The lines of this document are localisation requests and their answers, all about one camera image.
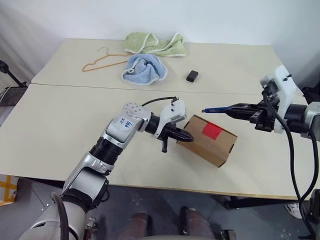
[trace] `red tape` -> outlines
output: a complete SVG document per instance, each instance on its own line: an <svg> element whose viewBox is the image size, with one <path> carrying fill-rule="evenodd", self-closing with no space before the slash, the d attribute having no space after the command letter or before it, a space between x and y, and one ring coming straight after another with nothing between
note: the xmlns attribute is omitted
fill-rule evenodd
<svg viewBox="0 0 320 240"><path fill-rule="evenodd" d="M207 137L213 140L216 140L221 132L222 128L211 122L208 122L202 130L202 134L206 135Z"/></svg>

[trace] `cardboard box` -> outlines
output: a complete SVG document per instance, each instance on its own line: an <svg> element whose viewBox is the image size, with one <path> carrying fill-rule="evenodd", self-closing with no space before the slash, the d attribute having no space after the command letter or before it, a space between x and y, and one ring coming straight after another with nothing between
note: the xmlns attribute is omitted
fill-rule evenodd
<svg viewBox="0 0 320 240"><path fill-rule="evenodd" d="M191 117L184 129L194 141L177 143L219 168L227 161L237 140L235 134L197 115Z"/></svg>

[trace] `yellow object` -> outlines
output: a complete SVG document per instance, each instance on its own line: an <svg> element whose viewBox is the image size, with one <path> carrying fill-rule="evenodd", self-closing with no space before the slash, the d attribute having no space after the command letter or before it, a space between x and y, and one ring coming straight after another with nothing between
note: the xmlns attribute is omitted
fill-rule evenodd
<svg viewBox="0 0 320 240"><path fill-rule="evenodd" d="M103 69L103 68L111 67L111 66L118 65L118 64L124 64L124 63L128 62L128 60L126 60L126 61L120 61L120 62L116 62L116 63L104 65L104 66L99 66L99 67L91 68L91 69L86 69L86 67L88 67L88 66L94 66L97 62L99 62L100 60L105 59L105 58L107 58L107 57L111 57L111 56L124 56L124 57L126 57L126 56L129 56L129 54L109 54L109 52L108 52L109 49L108 49L107 47L102 47L102 48L105 48L105 49L106 49L106 54L105 54L105 56L98 58L98 59L95 60L93 63L88 63L88 64L86 64L85 66L83 66L82 72L89 72L89 71L93 71L93 70L97 70L97 69Z"/></svg>
<svg viewBox="0 0 320 240"><path fill-rule="evenodd" d="M15 202L18 177L0 175L0 206Z"/></svg>

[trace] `white table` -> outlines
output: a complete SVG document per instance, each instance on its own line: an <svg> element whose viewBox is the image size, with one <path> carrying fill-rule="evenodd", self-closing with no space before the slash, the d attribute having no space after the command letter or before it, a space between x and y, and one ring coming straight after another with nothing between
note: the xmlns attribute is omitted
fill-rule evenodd
<svg viewBox="0 0 320 240"><path fill-rule="evenodd" d="M162 153L159 140L138 132L119 156L109 176L111 184L295 199L285 134L258 131L254 124L224 114L201 113L205 107L257 103L262 97L255 94L31 84L0 127L0 174L65 180L125 103L141 104L168 94L185 101L188 117L197 114L238 136L228 161L217 168L174 140L169 140L168 152ZM298 96L296 103L306 102ZM159 114L165 104L155 102L147 108ZM293 141L296 179L304 190L313 172L312 144L295 133Z"/></svg>
<svg viewBox="0 0 320 240"><path fill-rule="evenodd" d="M67 39L43 70L32 80L42 85L82 86L112 89L152 90L220 94L257 94L260 79L281 65L270 45L186 43L188 56L161 57L168 68L162 82L137 86L121 80L125 63L82 72L82 67L110 54L123 54L124 41ZM96 66L127 60L129 57L107 57ZM194 83L186 81L191 70L199 72Z"/></svg>

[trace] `green towel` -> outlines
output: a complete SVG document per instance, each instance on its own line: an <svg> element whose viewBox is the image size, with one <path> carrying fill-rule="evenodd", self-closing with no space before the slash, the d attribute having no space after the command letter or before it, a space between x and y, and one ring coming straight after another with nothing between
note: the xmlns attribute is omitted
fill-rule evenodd
<svg viewBox="0 0 320 240"><path fill-rule="evenodd" d="M154 54L165 57L185 57L185 37L176 33L171 40L159 41L151 32L133 32L125 38L124 50L133 54Z"/></svg>

